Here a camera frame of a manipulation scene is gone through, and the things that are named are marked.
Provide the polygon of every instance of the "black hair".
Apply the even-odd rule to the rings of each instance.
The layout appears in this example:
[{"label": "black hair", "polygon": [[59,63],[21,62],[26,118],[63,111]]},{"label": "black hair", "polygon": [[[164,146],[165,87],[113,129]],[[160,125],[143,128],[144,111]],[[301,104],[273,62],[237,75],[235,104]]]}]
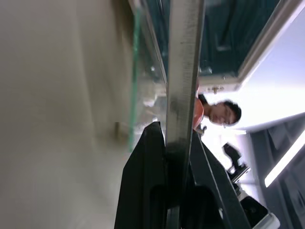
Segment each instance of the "black hair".
[{"label": "black hair", "polygon": [[236,103],[233,103],[230,100],[224,101],[224,105],[228,106],[234,112],[235,122],[233,123],[233,125],[236,124],[240,120],[240,118],[242,117],[241,108]]}]

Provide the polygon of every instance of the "black plastic part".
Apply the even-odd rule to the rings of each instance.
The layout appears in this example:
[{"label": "black plastic part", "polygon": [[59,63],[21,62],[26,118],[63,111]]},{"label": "black plastic part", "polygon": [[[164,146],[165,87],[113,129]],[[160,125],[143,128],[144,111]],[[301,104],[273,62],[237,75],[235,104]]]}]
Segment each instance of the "black plastic part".
[{"label": "black plastic part", "polygon": [[127,161],[122,176],[114,229],[161,229],[166,218],[164,138],[150,124]]},{"label": "black plastic part", "polygon": [[208,213],[194,217],[195,212],[183,216],[186,229],[250,229],[249,222],[224,167],[193,133],[190,154],[190,171],[193,188],[187,189],[182,212],[192,212],[193,208],[203,211],[203,203],[209,202]]},{"label": "black plastic part", "polygon": [[227,154],[231,158],[232,164],[235,170],[237,170],[239,167],[238,160],[242,157],[240,153],[228,143],[223,146],[223,150],[225,154]]},{"label": "black plastic part", "polygon": [[145,128],[123,170],[114,229],[250,229],[226,170],[193,132],[186,191],[169,209],[159,123]]},{"label": "black plastic part", "polygon": [[257,225],[268,214],[268,209],[252,197],[246,197],[240,203],[243,206],[251,227]]}]

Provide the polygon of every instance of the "metal bar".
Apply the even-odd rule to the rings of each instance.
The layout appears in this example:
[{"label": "metal bar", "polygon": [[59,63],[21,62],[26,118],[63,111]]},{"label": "metal bar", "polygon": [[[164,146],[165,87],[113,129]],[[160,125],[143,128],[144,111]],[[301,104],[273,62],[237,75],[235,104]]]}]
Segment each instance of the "metal bar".
[{"label": "metal bar", "polygon": [[[169,202],[174,215],[184,193],[192,136],[204,0],[172,0],[166,117]],[[179,228],[179,217],[168,217],[167,229]]]},{"label": "metal bar", "polygon": [[242,176],[243,174],[246,174],[250,171],[250,167],[244,167],[242,169],[242,171],[240,171],[233,179],[232,179],[232,183],[236,183]]}]

